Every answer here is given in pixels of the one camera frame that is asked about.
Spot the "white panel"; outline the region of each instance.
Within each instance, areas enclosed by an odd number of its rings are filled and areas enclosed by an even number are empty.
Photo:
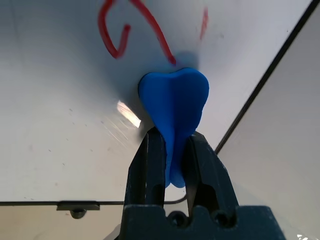
[[[123,200],[129,164],[152,125],[137,96],[151,71],[194,67],[207,76],[198,130],[215,148],[310,0],[145,0],[176,66],[127,0],[106,17],[116,47],[131,25],[125,53],[114,59],[97,25],[103,2],[1,0],[0,201]],[[139,129],[119,113],[120,102]],[[183,195],[169,188],[166,199]]]
[[[320,7],[219,157],[240,204],[268,205],[287,239],[320,238]]]

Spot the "white wall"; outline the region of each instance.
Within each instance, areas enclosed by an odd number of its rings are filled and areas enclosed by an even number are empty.
[[[319,26],[320,7],[219,153],[239,203],[270,206],[290,240],[320,238]]]
[[[178,61],[172,66],[128,0],[106,18],[116,46],[123,25],[132,27],[123,57],[114,59],[97,25],[104,1],[0,0],[0,201],[122,201],[151,124],[137,93],[150,71],[193,67],[208,78],[198,131],[215,148],[310,3],[144,0]],[[169,188],[166,197],[184,194]]]

